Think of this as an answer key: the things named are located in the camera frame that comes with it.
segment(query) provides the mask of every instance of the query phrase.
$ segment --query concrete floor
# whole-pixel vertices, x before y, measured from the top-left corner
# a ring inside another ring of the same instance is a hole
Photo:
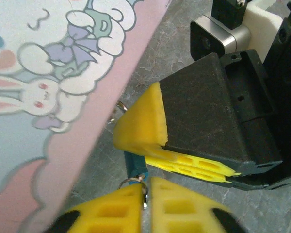
[[[287,0],[269,11],[288,15]],[[173,0],[154,34],[121,100],[129,107],[155,81],[193,62],[190,22],[211,9],[211,0]],[[64,209],[108,194],[126,178],[123,152],[112,144],[113,125],[106,126]],[[272,191],[244,192],[204,183],[149,167],[151,176],[164,177],[228,206],[250,233],[291,233],[291,186]],[[150,209],[144,213],[143,232],[150,232]]]

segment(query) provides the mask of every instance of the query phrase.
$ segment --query gray surface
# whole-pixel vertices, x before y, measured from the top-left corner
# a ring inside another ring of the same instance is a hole
[[[192,63],[189,52],[190,21],[211,8],[210,0],[173,0],[148,49],[143,55],[122,97],[130,106],[155,81]],[[270,11],[288,14],[286,0],[279,0]],[[112,144],[112,127],[107,126],[91,154],[64,209],[108,194],[126,178],[123,152]],[[244,192],[181,177],[149,167],[151,176],[206,195],[228,206],[250,233],[291,233],[291,186],[273,191]],[[149,230],[149,211],[144,212],[144,232]]]

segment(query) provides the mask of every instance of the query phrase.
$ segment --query gray floor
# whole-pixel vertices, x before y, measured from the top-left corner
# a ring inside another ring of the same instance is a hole
[[[285,17],[287,0],[269,9]],[[143,55],[121,100],[131,106],[155,81],[193,62],[189,51],[190,21],[210,10],[211,0],[173,0],[162,23]],[[112,144],[112,125],[106,126],[64,209],[108,194],[126,178],[123,152]],[[244,192],[184,178],[149,167],[151,176],[172,182],[206,195],[228,206],[250,233],[291,233],[291,186],[273,191]],[[145,233],[149,230],[149,212],[144,213]]]

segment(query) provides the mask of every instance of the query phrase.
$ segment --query printed illustration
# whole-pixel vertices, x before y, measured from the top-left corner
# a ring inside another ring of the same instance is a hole
[[[82,115],[123,53],[135,2],[0,1],[0,192]]]

